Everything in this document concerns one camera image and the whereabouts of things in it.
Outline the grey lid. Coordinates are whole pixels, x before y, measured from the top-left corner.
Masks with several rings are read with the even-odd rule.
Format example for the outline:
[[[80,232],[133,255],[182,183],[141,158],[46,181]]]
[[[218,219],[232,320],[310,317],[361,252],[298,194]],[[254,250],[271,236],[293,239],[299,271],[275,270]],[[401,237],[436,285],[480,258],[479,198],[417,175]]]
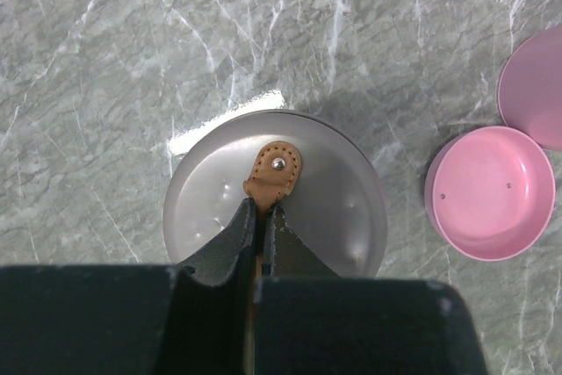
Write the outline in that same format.
[[[382,185],[344,133],[298,112],[251,112],[185,152],[169,183],[163,237],[180,262],[222,231],[240,203],[281,206],[289,228],[336,274],[376,275],[388,234]]]

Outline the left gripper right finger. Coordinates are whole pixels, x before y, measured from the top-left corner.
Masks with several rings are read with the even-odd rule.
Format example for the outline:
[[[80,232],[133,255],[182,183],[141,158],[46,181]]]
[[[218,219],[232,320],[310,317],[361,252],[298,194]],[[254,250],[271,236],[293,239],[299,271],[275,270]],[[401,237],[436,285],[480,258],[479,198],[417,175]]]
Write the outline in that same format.
[[[340,278],[289,228],[266,226],[254,293],[255,374],[485,374],[471,313],[450,285]]]

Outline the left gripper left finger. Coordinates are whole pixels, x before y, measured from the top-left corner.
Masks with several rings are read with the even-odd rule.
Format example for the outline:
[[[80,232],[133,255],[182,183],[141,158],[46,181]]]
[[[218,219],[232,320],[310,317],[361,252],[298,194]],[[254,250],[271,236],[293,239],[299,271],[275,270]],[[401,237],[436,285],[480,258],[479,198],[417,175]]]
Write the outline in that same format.
[[[245,199],[181,263],[4,266],[2,373],[243,373],[255,229]]]

